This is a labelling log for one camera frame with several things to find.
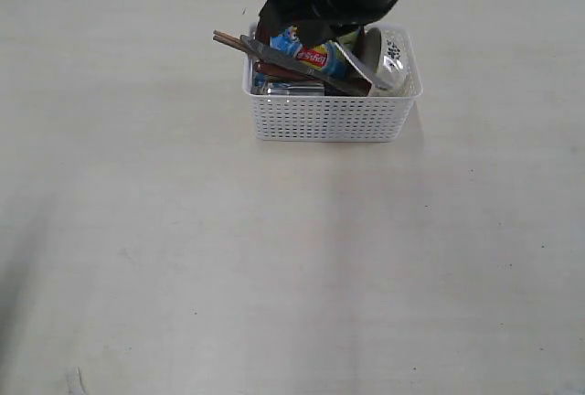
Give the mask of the blue chips snack bag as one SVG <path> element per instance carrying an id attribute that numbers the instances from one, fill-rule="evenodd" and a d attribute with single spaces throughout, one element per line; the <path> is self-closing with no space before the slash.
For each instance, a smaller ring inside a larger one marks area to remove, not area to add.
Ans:
<path id="1" fill-rule="evenodd" d="M 322 45 L 308 48 L 300 41 L 298 33 L 297 26 L 290 26 L 277 36 L 272 37 L 264 25 L 258 24 L 255 38 L 312 69 L 319 70 L 335 79 L 346 79 L 349 70 L 348 62 L 333 42 L 328 41 Z M 285 78 L 280 72 L 271 69 L 271 64 L 260 60 L 254 62 L 253 82 L 255 86 L 260 87 L 267 82 L 285 81 L 307 81 L 307 78 L 304 76 Z"/>

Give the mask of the brown wooden chopstick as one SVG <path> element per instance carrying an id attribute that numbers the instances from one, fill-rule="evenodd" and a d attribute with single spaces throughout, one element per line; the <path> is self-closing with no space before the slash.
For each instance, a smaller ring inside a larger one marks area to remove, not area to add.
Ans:
<path id="1" fill-rule="evenodd" d="M 244 45 L 244 44 L 241 42 L 241 40 L 240 40 L 239 38 L 233 37 L 232 35 L 226 34 L 226 33 L 224 33 L 224 32 L 221 32 L 221 31 L 218 31 L 218 30 L 214 30 L 214 31 L 213 31 L 213 36 L 214 36 L 214 35 L 218 35 L 218 36 L 221 36 L 221 37 L 224 37 L 224 38 L 228 38 L 228 39 L 231 39 L 231 40 L 233 40 L 233 41 L 238 41 L 238 42 L 240 42 L 242 45 Z"/>
<path id="2" fill-rule="evenodd" d="M 240 52 L 243 52 L 246 55 L 249 55 L 250 54 L 249 50 L 244 45 L 242 45 L 240 42 L 238 42 L 238 41 L 233 41 L 231 39 L 224 38 L 224 37 L 221 37 L 221 36 L 218 36 L 218 35 L 214 35 L 213 36 L 213 40 L 216 41 L 216 42 L 218 42 L 218 43 L 220 43 L 220 44 L 223 44 L 223 45 L 225 45 L 227 47 L 230 47 L 230 48 L 236 49 L 236 50 L 238 50 Z"/>

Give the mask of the white perforated plastic basket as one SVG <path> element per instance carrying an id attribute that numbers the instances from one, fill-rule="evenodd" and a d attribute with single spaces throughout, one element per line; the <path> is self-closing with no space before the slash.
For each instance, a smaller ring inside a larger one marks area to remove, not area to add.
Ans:
<path id="1" fill-rule="evenodd" d="M 253 59 L 244 60 L 242 89 L 251 103 L 256 137 L 293 142 L 390 142 L 399 136 L 422 94 L 410 34 L 405 27 L 377 24 L 406 51 L 407 77 L 396 97 L 262 95 L 252 91 Z"/>

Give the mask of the clear faceted glass cup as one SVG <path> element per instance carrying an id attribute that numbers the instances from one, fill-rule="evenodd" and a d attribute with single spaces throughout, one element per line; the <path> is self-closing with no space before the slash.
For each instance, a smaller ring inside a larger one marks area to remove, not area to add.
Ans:
<path id="1" fill-rule="evenodd" d="M 255 89 L 258 95 L 267 96 L 325 96 L 325 87 L 322 83 L 313 81 L 267 81 Z"/>

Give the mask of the brown wooden spoon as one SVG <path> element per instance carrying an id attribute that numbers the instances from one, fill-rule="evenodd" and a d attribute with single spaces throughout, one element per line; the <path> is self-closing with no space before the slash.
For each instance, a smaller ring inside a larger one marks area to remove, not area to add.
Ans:
<path id="1" fill-rule="evenodd" d="M 288 69 L 281 68 L 271 63 L 257 61 L 253 63 L 252 69 L 263 74 L 269 81 L 281 81 L 281 82 L 303 82 L 303 81 L 315 81 L 315 78 L 294 72 Z"/>

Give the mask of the silver table knife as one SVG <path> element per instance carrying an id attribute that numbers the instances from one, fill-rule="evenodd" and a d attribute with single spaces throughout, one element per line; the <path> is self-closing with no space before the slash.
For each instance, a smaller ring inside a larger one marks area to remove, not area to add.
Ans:
<path id="1" fill-rule="evenodd" d="M 255 38 L 246 35 L 240 35 L 239 40 L 253 54 L 255 54 L 259 59 L 266 63 L 270 63 L 272 65 L 278 66 L 288 71 L 304 75 L 305 77 L 313 80 L 319 80 L 329 88 L 334 89 L 338 93 L 344 94 L 346 96 L 352 97 L 367 96 L 367 92 L 364 91 L 363 88 L 360 88 L 359 86 L 356 86 L 355 84 L 352 83 L 348 83 L 346 81 L 335 79 L 323 73 L 322 71 L 313 69 L 303 64 L 299 60 L 287 56 L 286 54 L 275 48 L 271 48 L 268 45 L 260 43 L 260 41 L 256 40 Z"/>

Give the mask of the white patterned ceramic bowl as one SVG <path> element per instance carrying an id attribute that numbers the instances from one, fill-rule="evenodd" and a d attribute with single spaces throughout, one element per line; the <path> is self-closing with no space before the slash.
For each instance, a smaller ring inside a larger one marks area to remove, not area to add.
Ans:
<path id="1" fill-rule="evenodd" d="M 368 97 L 395 97 L 402 92 L 410 72 L 405 38 L 389 29 L 372 26 L 363 29 L 348 57 L 346 45 L 339 46 L 349 64 L 347 79 Z"/>

